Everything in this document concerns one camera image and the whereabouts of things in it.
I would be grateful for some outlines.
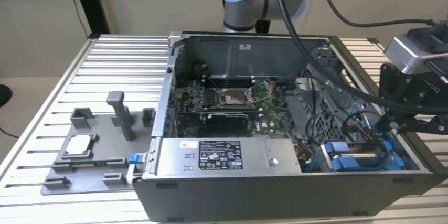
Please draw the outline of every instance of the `aluminum extrusion table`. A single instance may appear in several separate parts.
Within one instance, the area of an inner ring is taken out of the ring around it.
[[[366,39],[341,40],[377,83],[380,65],[388,61],[382,46]],[[112,112],[105,103],[109,91],[125,92],[124,105],[130,112],[146,107],[157,108],[168,51],[166,37],[101,35],[98,39],[86,41],[1,163],[0,223],[152,223],[133,191],[42,196],[40,188],[70,128],[73,108],[89,107],[93,113]],[[418,135],[448,167],[448,137]],[[448,181],[421,196],[401,198],[374,217],[244,223],[348,221],[448,223]]]

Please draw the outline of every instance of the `sticker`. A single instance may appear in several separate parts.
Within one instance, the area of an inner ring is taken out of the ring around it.
[[[181,140],[178,148],[181,148],[181,149],[197,149],[197,141]]]
[[[241,152],[241,144],[238,141],[200,141],[198,168],[201,170],[241,170]]]
[[[250,44],[240,44],[240,50],[250,50]]]

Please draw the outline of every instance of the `power supply label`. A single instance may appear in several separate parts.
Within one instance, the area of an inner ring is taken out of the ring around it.
[[[241,170],[242,153],[238,141],[200,141],[198,168],[201,170]]]

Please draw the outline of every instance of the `black pole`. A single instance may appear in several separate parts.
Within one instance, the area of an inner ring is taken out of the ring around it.
[[[93,34],[109,34],[101,0],[80,0]]]
[[[254,31],[257,34],[269,33],[270,20],[257,20],[254,24]]]

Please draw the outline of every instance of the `motherboard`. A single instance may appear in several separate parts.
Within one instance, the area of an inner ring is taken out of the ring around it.
[[[277,84],[273,78],[192,80],[176,89],[178,137],[296,138]]]

